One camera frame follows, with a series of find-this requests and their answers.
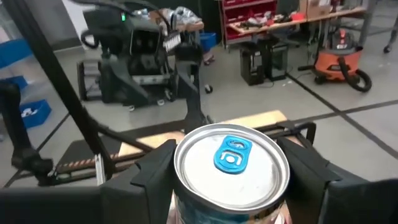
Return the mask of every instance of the blue pull tab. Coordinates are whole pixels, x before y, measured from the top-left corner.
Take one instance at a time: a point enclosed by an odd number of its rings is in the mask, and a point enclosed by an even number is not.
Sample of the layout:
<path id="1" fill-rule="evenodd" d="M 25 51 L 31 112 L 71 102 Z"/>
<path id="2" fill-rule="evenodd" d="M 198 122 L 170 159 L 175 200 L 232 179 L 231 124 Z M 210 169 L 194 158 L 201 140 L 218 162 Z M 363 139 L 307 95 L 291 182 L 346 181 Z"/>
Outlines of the blue pull tab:
<path id="1" fill-rule="evenodd" d="M 248 166 L 252 142 L 236 136 L 226 136 L 214 155 L 214 165 L 227 174 L 240 174 Z"/>

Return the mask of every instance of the wooden tabletop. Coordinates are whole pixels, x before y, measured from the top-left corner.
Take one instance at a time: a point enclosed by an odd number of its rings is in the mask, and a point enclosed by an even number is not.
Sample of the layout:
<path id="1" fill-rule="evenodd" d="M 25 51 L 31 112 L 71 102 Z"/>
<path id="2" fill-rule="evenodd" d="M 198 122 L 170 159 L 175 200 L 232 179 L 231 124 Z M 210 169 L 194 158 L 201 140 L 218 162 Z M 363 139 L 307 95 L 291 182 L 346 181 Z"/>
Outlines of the wooden tabletop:
<path id="1" fill-rule="evenodd" d="M 223 121 L 222 123 L 238 124 L 249 128 L 258 128 L 286 120 L 287 118 L 282 112 L 275 110 L 265 113 L 254 114 L 250 116 L 244 116 L 236 119 L 231 119 L 229 121 Z M 166 140 L 168 139 L 176 139 L 178 143 L 183 138 L 184 138 L 183 133 L 176 131 L 176 132 L 162 133 L 162 134 L 156 134 L 153 136 L 140 138 L 137 139 L 137 141 L 144 143 L 150 147 L 157 148 L 161 144 L 166 142 Z M 130 146 L 126 143 L 122 143 L 119 151 L 119 157 L 137 152 L 141 152 L 141 150 L 137 149 L 134 146 Z"/>
<path id="2" fill-rule="evenodd" d="M 362 13 L 365 12 L 366 8 L 365 7 L 356 7 L 354 9 L 348 9 L 348 10 L 342 10 L 342 11 L 338 11 L 338 12 L 333 12 L 324 16 L 319 16 L 319 17 L 314 17 L 314 18 L 309 18 L 309 19 L 303 19 L 303 20 L 299 20 L 299 21 L 291 21 L 291 22 L 283 22 L 283 23 L 276 23 L 273 24 L 271 26 L 263 26 L 261 28 L 257 28 L 257 27 L 251 27 L 249 29 L 245 29 L 245 28 L 240 28 L 240 22 L 234 22 L 234 23 L 230 23 L 228 24 L 228 26 L 232 29 L 234 29 L 236 32 L 239 32 L 240 35 L 246 35 L 246 34 L 255 34 L 255 33 L 259 33 L 259 32 L 264 32 L 264 31 L 269 31 L 269 30 L 274 30 L 274 29 L 280 29 L 283 27 L 289 27 L 289 26 L 294 26 L 297 24 L 303 24 L 306 22 L 314 22 L 314 21 L 320 21 L 323 19 L 331 19 L 334 17 L 339 17 L 339 16 L 345 16 L 348 14 L 356 14 L 356 13 Z"/>

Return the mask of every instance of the caster wheel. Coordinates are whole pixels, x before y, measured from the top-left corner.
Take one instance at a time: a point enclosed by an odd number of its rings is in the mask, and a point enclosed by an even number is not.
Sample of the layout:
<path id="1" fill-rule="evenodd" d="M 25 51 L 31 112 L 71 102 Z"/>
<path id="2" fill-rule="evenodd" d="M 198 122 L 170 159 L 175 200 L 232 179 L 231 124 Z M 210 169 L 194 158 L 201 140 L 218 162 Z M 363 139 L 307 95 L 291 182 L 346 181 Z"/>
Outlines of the caster wheel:
<path id="1" fill-rule="evenodd" d="M 174 102 L 175 101 L 175 97 L 173 95 L 173 93 L 169 90 L 165 90 L 164 91 L 165 95 L 166 95 L 166 99 L 169 100 L 170 102 Z"/>
<path id="2" fill-rule="evenodd" d="M 318 85 L 322 85 L 326 82 L 326 78 L 325 77 L 315 77 L 314 79 L 315 83 Z"/>
<path id="3" fill-rule="evenodd" d="M 213 92 L 213 87 L 211 85 L 205 85 L 205 92 L 210 94 Z"/>
<path id="4" fill-rule="evenodd" d="M 163 106 L 163 105 L 164 105 L 164 100 L 158 100 L 158 101 L 157 101 L 157 104 L 158 104 L 159 106 Z"/>
<path id="5" fill-rule="evenodd" d="M 383 52 L 384 52 L 385 54 L 388 54 L 388 53 L 390 53 L 391 50 L 392 50 L 392 49 L 391 49 L 390 46 L 385 46 L 384 49 L 383 49 Z"/>

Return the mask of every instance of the blue box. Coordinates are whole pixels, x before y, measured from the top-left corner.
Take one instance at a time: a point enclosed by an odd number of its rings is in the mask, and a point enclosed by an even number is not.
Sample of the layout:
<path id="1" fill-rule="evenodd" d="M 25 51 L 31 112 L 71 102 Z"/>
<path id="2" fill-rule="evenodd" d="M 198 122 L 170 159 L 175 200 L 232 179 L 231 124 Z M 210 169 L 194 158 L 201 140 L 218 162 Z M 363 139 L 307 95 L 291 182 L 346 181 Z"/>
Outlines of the blue box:
<path id="1" fill-rule="evenodd" d="M 26 79 L 22 75 L 0 79 L 0 82 L 17 84 L 20 91 L 22 91 L 25 87 L 27 87 Z"/>
<path id="2" fill-rule="evenodd" d="M 9 66 L 32 55 L 29 44 L 24 39 L 10 40 L 0 44 L 0 68 Z"/>
<path id="3" fill-rule="evenodd" d="M 37 112 L 36 114 L 22 118 L 26 128 L 42 125 L 51 113 L 51 107 L 46 100 L 26 103 L 19 106 L 21 113 L 27 108 L 32 108 L 32 111 L 37 110 Z"/>
<path id="4" fill-rule="evenodd" d="M 203 52 L 209 52 L 216 45 L 216 33 L 201 33 L 200 45 Z"/>

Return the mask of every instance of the shop vacuum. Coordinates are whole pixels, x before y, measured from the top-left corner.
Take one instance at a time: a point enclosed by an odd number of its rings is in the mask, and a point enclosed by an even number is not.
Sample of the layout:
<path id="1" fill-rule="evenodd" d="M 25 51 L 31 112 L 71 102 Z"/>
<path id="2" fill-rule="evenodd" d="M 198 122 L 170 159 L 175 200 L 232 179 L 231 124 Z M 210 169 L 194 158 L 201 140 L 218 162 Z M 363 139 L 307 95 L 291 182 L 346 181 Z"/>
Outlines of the shop vacuum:
<path id="1" fill-rule="evenodd" d="M 370 76 L 358 68 L 363 47 L 359 46 L 354 35 L 344 29 L 338 29 L 329 35 L 326 46 L 318 43 L 314 65 L 299 67 L 299 71 L 312 70 L 315 83 L 347 82 L 360 92 L 367 92 L 372 87 Z"/>

